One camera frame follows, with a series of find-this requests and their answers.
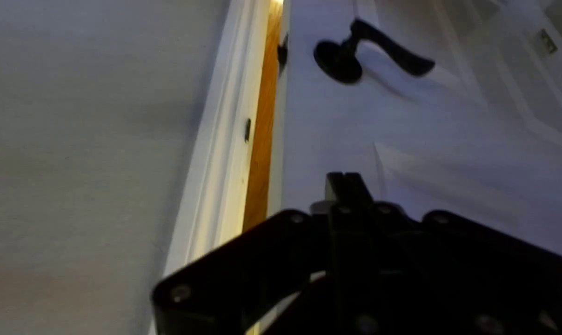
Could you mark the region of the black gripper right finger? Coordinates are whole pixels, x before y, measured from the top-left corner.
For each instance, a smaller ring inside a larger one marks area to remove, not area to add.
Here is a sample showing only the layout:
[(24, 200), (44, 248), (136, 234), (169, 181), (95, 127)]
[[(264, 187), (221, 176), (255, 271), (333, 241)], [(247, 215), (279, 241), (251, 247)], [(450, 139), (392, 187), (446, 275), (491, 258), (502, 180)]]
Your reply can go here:
[(329, 219), (342, 328), (562, 335), (562, 256), (450, 211), (338, 208)]

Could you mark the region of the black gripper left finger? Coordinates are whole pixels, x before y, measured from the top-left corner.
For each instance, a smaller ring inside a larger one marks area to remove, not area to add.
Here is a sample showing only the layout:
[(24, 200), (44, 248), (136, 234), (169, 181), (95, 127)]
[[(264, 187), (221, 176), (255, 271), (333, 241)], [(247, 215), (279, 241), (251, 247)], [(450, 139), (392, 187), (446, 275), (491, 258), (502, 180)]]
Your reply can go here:
[(216, 247), (152, 288), (156, 335), (245, 335), (281, 299), (296, 299), (264, 335), (312, 335), (329, 328), (329, 280), (324, 215), (281, 209)]

